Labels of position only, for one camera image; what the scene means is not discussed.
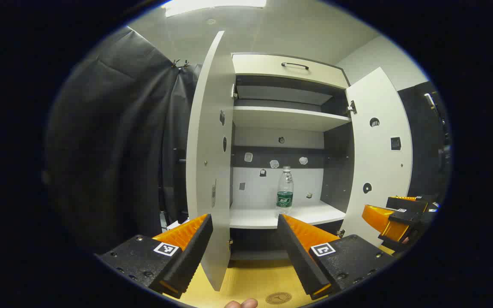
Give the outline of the white cabinet drawer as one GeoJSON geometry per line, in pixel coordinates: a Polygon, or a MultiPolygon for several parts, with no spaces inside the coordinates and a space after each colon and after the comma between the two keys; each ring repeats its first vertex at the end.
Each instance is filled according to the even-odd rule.
{"type": "Polygon", "coordinates": [[[342,68],[312,59],[280,54],[233,53],[232,61],[236,75],[289,78],[337,89],[351,86],[342,68]],[[282,62],[307,65],[309,70],[282,67],[282,62]]]}

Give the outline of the clear plastic bottle green label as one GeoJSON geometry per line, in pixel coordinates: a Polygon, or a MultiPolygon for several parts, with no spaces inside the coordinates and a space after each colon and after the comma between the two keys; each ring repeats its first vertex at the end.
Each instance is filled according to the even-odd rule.
{"type": "Polygon", "coordinates": [[[294,180],[290,166],[282,168],[278,187],[276,189],[276,216],[288,215],[293,206],[294,180]]]}

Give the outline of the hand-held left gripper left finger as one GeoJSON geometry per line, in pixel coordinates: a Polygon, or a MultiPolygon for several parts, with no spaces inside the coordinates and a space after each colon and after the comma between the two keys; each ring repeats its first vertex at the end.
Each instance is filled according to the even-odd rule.
{"type": "Polygon", "coordinates": [[[155,237],[135,235],[97,257],[136,284],[179,299],[199,267],[212,232],[208,213],[155,237]]]}

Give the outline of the white and grey cabinet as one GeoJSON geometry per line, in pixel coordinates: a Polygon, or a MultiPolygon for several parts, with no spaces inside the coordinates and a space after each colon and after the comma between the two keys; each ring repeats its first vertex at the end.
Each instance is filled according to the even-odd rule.
{"type": "Polygon", "coordinates": [[[236,75],[231,158],[231,260],[283,261],[276,189],[291,167],[290,215],[336,233],[350,200],[353,128],[346,89],[236,75]]]}

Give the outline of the round brown coaster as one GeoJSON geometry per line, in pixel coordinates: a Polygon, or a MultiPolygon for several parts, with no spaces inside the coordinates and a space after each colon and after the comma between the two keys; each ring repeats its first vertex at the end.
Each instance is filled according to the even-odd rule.
{"type": "Polygon", "coordinates": [[[292,300],[293,296],[287,292],[276,292],[266,297],[266,303],[270,305],[281,305],[292,300]]]}

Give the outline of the white cabinet door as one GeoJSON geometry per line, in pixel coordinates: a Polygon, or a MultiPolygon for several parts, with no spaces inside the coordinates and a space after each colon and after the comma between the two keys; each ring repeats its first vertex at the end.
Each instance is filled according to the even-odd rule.
{"type": "Polygon", "coordinates": [[[409,191],[413,147],[404,105],[387,74],[376,68],[346,89],[354,142],[353,181],[342,228],[376,247],[378,231],[363,218],[365,205],[385,207],[388,197],[409,191]]]}
{"type": "Polygon", "coordinates": [[[188,213],[192,219],[211,214],[213,232],[201,265],[217,292],[222,287],[230,260],[233,83],[235,69],[228,35],[219,31],[198,76],[186,148],[188,213]]]}

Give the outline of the black backdrop cloth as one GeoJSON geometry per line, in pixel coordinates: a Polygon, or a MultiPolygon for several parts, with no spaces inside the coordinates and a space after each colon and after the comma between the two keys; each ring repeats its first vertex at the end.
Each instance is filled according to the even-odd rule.
{"type": "Polygon", "coordinates": [[[398,91],[407,115],[413,149],[408,196],[444,201],[451,173],[448,115],[432,82],[398,91]]]}
{"type": "Polygon", "coordinates": [[[57,95],[45,139],[50,204],[77,246],[103,254],[188,217],[185,163],[201,65],[178,66],[125,26],[57,95]]]}

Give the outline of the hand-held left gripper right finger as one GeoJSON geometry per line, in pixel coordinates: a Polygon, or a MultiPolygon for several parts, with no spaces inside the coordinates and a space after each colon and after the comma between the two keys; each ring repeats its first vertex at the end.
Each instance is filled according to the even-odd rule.
{"type": "Polygon", "coordinates": [[[358,235],[339,237],[290,215],[278,216],[276,230],[312,300],[342,293],[385,271],[396,260],[358,235]]]}

